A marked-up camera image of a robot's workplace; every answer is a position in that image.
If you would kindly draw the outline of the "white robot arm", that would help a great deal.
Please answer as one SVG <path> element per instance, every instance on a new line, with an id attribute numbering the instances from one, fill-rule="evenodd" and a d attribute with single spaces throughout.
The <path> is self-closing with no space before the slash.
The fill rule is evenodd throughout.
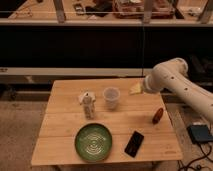
<path id="1" fill-rule="evenodd" d="M 158 93 L 166 88 L 213 123 L 213 93 L 189 81 L 185 77 L 187 72 L 188 64 L 182 58 L 161 62 L 144 78 L 143 91 Z"/>

